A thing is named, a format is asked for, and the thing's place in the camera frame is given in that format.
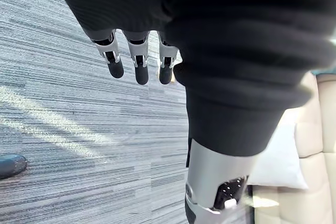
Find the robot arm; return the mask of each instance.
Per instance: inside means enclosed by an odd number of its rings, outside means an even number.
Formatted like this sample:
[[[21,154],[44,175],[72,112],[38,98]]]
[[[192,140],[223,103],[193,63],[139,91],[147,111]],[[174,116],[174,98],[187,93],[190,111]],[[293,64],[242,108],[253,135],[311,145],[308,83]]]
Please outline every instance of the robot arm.
[[[174,74],[187,96],[189,223],[225,220],[284,110],[309,99],[299,85],[303,75],[335,58],[328,38],[336,0],[65,1],[117,78],[122,65],[110,46],[116,28],[163,31],[180,50]],[[136,72],[144,73],[137,67],[145,67],[146,36],[125,35]]]

